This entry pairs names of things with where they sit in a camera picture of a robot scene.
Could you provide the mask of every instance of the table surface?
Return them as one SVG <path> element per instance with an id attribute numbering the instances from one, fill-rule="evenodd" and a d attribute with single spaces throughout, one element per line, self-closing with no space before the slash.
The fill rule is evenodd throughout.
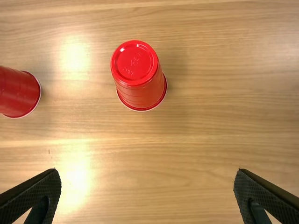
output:
<path id="1" fill-rule="evenodd" d="M 1 0 L 0 63 L 41 82 L 0 117 L 0 192 L 55 167 L 54 224 L 224 223 L 246 168 L 299 196 L 297 0 Z M 124 107 L 114 49 L 157 52 L 169 89 Z"/>

